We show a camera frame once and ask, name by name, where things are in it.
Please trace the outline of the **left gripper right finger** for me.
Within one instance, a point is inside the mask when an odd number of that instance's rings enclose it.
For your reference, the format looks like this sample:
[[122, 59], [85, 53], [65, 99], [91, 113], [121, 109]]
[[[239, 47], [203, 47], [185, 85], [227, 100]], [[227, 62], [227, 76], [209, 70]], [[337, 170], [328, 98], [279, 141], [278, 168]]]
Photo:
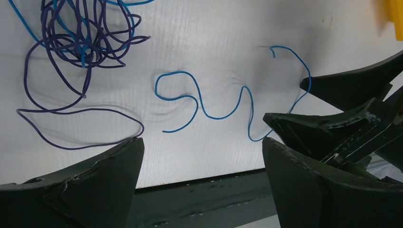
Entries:
[[401, 183], [339, 170], [272, 138], [262, 153], [283, 228], [402, 227]]

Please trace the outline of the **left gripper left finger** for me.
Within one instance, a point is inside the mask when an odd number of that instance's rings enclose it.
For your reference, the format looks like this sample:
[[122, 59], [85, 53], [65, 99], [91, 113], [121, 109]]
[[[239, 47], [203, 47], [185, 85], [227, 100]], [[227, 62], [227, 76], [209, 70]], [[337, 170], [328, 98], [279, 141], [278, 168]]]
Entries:
[[3, 228], [123, 228], [144, 157], [132, 137], [94, 157], [0, 187]]

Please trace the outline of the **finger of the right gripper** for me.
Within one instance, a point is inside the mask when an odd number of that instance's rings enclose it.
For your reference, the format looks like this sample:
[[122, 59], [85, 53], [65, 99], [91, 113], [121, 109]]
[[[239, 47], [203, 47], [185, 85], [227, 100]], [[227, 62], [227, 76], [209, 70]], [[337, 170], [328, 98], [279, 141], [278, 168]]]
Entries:
[[403, 134], [394, 123], [403, 105], [372, 98], [327, 116], [266, 113], [264, 122], [291, 149], [326, 164], [357, 163]]
[[305, 78], [300, 88], [326, 103], [351, 110], [372, 98], [384, 99], [403, 71], [403, 52], [360, 69]]

